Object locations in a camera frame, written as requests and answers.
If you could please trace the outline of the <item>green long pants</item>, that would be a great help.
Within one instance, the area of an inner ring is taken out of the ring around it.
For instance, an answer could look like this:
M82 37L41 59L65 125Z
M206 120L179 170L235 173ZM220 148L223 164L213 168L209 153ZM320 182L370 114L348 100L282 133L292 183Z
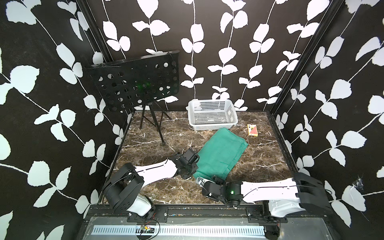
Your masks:
M200 157L194 178L213 180L216 176L225 180L242 154L248 143L226 128L221 128L204 144L198 152Z

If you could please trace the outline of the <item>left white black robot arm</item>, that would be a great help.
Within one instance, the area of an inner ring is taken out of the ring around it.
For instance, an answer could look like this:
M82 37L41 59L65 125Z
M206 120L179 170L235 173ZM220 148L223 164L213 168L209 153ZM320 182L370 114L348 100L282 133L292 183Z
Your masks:
M124 164L102 188L103 196L116 215L133 213L144 219L151 219L156 211L153 202L140 194L142 187L154 182L181 176L189 179L197 171L199 155L188 149L166 160L147 166Z

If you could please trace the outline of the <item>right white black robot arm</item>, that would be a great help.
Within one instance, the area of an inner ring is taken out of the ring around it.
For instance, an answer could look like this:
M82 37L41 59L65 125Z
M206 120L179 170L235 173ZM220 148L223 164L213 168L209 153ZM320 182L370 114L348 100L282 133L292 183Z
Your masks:
M327 190L317 179L303 173L294 173L292 178L277 182L225 182L198 177L203 196L236 208L242 203L266 204L267 216L284 218L286 215L307 212L311 215L328 215L332 212Z

